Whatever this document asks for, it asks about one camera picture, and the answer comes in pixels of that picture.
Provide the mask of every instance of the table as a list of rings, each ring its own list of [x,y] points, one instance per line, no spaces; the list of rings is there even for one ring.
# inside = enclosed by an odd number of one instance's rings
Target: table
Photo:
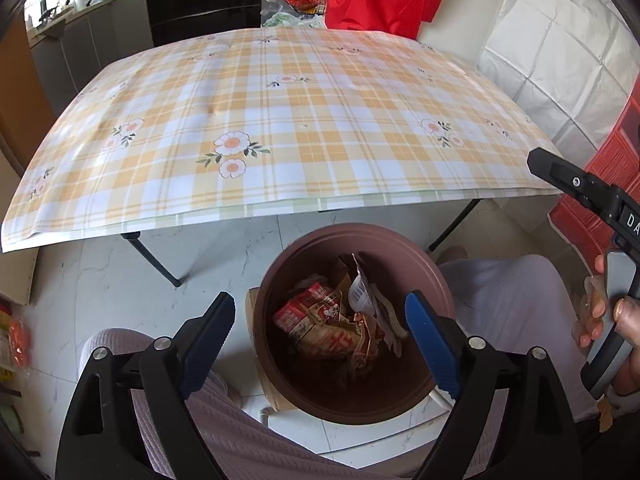
[[[123,234],[179,286],[137,233],[556,193],[526,166],[538,146],[557,153],[479,72],[412,40],[305,27],[201,36],[114,62],[80,92],[18,186],[2,249]]]

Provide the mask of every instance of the white marble floor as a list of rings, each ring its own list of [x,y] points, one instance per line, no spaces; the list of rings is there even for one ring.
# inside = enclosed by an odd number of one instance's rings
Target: white marble floor
[[[244,316],[247,290],[260,284],[283,247],[306,232],[336,222],[368,222],[425,246],[466,202],[400,205],[268,218],[238,219],[145,232],[141,240],[176,276],[173,288],[119,236],[41,248],[30,306],[22,313],[33,333],[33,368],[17,402],[25,444],[42,454],[38,466],[54,474],[58,439],[78,380],[84,342],[105,328],[172,335],[200,316],[221,290],[236,299],[236,323],[214,368],[244,397],[257,418],[267,402],[254,364]],[[483,201],[447,239],[471,257],[541,253],[535,242],[491,200]],[[294,411],[270,417],[270,427],[310,450],[364,466],[433,440],[444,410],[425,399],[409,412],[372,426],[340,426]]]

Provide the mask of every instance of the ribbed fabric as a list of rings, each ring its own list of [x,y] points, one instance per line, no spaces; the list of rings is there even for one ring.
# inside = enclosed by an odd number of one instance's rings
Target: ribbed fabric
[[[584,357],[576,348],[571,326],[574,310],[554,266],[541,256],[517,260],[459,260],[440,267],[454,295],[458,322],[495,348],[527,352],[542,346],[556,366],[574,419],[597,414],[597,406],[580,382]],[[145,349],[153,340],[132,330],[114,328],[89,339],[80,367],[90,353],[107,346],[115,354]],[[136,416],[153,468],[174,477],[162,452],[143,392],[133,392]],[[486,467],[506,403],[497,392],[478,449],[466,473]],[[216,461],[230,480],[326,480],[353,478],[395,480],[324,459],[274,433],[237,408],[207,379],[187,401],[191,416]]]

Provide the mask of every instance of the silver bolt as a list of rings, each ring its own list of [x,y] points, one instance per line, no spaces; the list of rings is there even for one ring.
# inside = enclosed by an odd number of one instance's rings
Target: silver bolt
[[[536,359],[545,359],[546,358],[546,350],[544,348],[540,348],[539,346],[534,346],[531,349],[531,354],[533,355],[533,357],[535,357]]]
[[[169,346],[171,346],[171,340],[168,337],[159,337],[154,341],[156,350],[166,350]]]
[[[482,350],[486,346],[486,341],[478,336],[470,337],[469,346],[475,350]]]
[[[107,357],[107,354],[107,349],[104,346],[101,346],[100,348],[96,348],[92,355],[94,356],[95,360],[99,361],[100,359],[104,359],[105,357]]]

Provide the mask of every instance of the plaid tablecloth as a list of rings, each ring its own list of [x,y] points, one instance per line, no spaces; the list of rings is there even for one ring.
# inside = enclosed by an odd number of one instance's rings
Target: plaid tablecloth
[[[556,192],[500,90],[381,32],[247,29],[106,67],[56,121],[2,248],[221,218]]]

